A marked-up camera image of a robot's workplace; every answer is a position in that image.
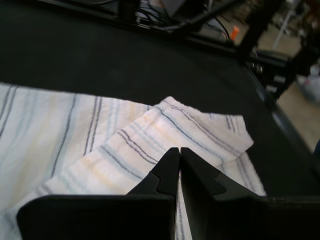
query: folded towel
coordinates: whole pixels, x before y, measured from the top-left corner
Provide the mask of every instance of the folded towel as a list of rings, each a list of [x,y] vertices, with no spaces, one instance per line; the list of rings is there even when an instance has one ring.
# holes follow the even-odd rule
[[[0,153],[6,156],[0,171],[11,172],[1,179],[0,196],[8,194],[6,199],[14,202],[0,215],[1,240],[20,239],[16,214],[28,201],[50,194],[124,195],[171,147],[190,148],[236,182],[265,194],[245,152],[253,141],[241,116],[202,113],[172,97],[150,107],[13,86],[2,86],[0,91],[5,93],[3,115],[10,119],[5,124],[0,121],[5,127],[5,141],[0,132]],[[38,100],[28,105],[22,100],[26,96]],[[10,183],[4,185],[2,180]],[[181,183],[176,216],[176,239],[192,239]]]

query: yellow stripe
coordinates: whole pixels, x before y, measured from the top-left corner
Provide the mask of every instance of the yellow stripe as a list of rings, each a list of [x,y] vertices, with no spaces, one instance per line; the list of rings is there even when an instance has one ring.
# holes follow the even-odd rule
[[[152,120],[151,118],[149,118],[148,116],[146,116],[146,114],[144,114],[142,116],[148,123],[149,125],[155,129],[156,131],[158,131],[162,136],[164,136],[167,140],[169,140],[170,142],[172,142],[176,147],[180,147],[180,144],[169,134],[167,134],[163,129],[161,129],[160,127],[158,127],[156,125],[156,121]]]
[[[84,156],[81,158],[80,162],[85,165],[85,167],[102,183],[104,183],[106,186],[111,187],[115,190],[117,194],[125,194],[126,190],[123,188],[120,188],[119,186],[115,185],[110,181],[109,178],[106,177],[105,174],[99,171],[99,169],[96,167],[95,163],[92,162],[87,156]]]

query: cable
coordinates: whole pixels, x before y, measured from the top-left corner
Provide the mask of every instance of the cable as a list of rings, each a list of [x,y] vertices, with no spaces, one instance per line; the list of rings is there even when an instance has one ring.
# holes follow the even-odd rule
[[[100,6],[100,5],[114,3],[114,2],[117,2],[117,1],[118,0],[106,0],[106,1],[90,2],[90,3],[86,3],[86,5]]]
[[[162,23],[164,25],[168,25],[165,22],[163,22],[160,17],[154,15],[152,12],[149,12],[149,11],[141,9],[141,8],[139,9],[139,12],[144,14],[144,15],[149,15],[149,17],[152,16],[153,18],[157,19],[160,23]]]
[[[149,22],[150,22],[152,25],[154,25],[154,24],[155,24],[155,22],[154,22],[154,21],[152,21],[151,17],[150,17],[147,13],[142,12],[142,11],[138,11],[138,13],[141,13],[141,14],[145,15],[145,16],[146,16],[146,18],[149,20]]]
[[[224,37],[225,37],[225,40],[226,40],[227,42],[229,41],[229,38],[227,37],[227,34],[226,34],[224,31],[222,31],[219,27],[210,25],[210,24],[207,23],[207,22],[205,23],[205,25],[208,26],[208,27],[210,27],[210,28],[212,28],[212,29],[214,29],[214,30],[216,30],[217,32],[223,34]]]
[[[227,35],[227,39],[229,40],[230,39],[230,35],[229,35],[229,32],[228,32],[228,30],[226,29],[226,27],[220,22],[220,20],[218,19],[218,18],[214,18],[217,22],[218,22],[218,24],[220,24],[220,26],[223,28],[223,30],[225,31],[225,34]]]
[[[162,19],[164,18],[164,15],[166,15],[166,18],[169,23],[171,23],[170,21],[170,17],[168,15],[168,12],[166,11],[165,8],[163,8],[164,12],[160,12],[157,9],[155,9],[151,4],[150,4],[150,0],[146,0],[146,4],[148,5],[148,8],[152,11],[154,11],[156,14],[158,14],[158,17],[160,18],[161,22],[164,22]]]

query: black metal frame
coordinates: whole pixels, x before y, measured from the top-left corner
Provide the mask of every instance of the black metal frame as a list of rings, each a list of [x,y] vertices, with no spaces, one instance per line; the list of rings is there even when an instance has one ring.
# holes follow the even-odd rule
[[[252,64],[258,64],[259,66],[266,67],[271,74],[266,74],[266,76],[264,76],[264,79],[262,80],[262,85],[264,87],[274,84],[273,82],[275,75],[280,75],[286,79],[283,84],[276,84],[277,91],[273,93],[273,97],[276,99],[279,98],[280,95],[295,80],[295,72],[292,72],[295,69],[294,58],[292,59],[289,56],[273,56],[266,54],[265,52],[257,52],[256,54],[252,53],[252,49],[257,44],[265,29],[267,29],[273,15],[285,0],[265,0],[263,7],[260,9],[258,14],[256,14],[256,21],[253,21],[253,23],[249,26],[249,30],[239,46],[235,46],[230,42],[203,36],[192,31],[197,29],[203,23],[207,22],[209,19],[214,18],[221,12],[241,3],[243,0],[228,0],[200,16],[196,16],[177,25],[164,27],[142,26],[137,23],[121,21],[116,17],[117,14],[115,11],[107,10],[97,6],[76,3],[74,1],[37,1],[38,3],[49,3],[51,4],[51,7],[52,5],[58,6],[59,11],[64,9],[69,14],[77,15],[81,18],[91,19],[114,27],[188,45],[193,48],[205,50],[206,52],[237,58],[241,63],[249,63],[250,66]]]

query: black cable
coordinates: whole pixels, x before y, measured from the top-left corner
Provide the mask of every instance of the black cable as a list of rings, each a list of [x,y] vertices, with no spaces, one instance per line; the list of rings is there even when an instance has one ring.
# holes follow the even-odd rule
[[[149,11],[141,9],[141,8],[139,9],[139,12],[144,14],[144,15],[152,16],[153,18],[157,19],[160,23],[162,23],[164,25],[168,25],[164,21],[162,21],[161,18],[159,18],[158,16],[154,15],[152,12],[149,12]]]
[[[230,21],[228,19],[226,19],[226,17],[220,15],[220,17],[222,17],[224,20],[226,20],[228,23],[230,23]]]
[[[210,24],[207,23],[207,22],[205,23],[205,25],[208,26],[208,27],[210,27],[210,28],[213,28],[213,29],[216,30],[218,33],[223,34],[224,37],[225,37],[225,40],[227,40],[227,42],[229,41],[229,38],[227,37],[227,34],[226,34],[224,31],[222,31],[219,27],[210,25]]]
[[[146,0],[146,4],[148,5],[148,8],[152,11],[154,11],[156,14],[158,14],[158,17],[161,19],[162,22],[164,22],[162,19],[164,18],[164,16],[166,16],[165,19],[167,19],[169,21],[169,23],[171,23],[170,21],[170,17],[168,15],[168,12],[165,8],[163,8],[164,12],[160,12],[157,9],[155,9],[151,4],[150,4],[150,0]]]
[[[100,5],[114,3],[114,2],[117,2],[117,1],[118,0],[106,0],[106,1],[98,1],[98,2],[89,2],[89,3],[86,3],[86,5],[100,6]]]
[[[219,19],[218,18],[214,18],[217,22],[218,22],[218,24],[220,24],[220,26],[223,28],[223,30],[225,31],[225,34],[227,35],[227,39],[229,40],[230,39],[230,35],[229,35],[229,32],[228,32],[228,30],[226,29],[226,27],[219,21]]]

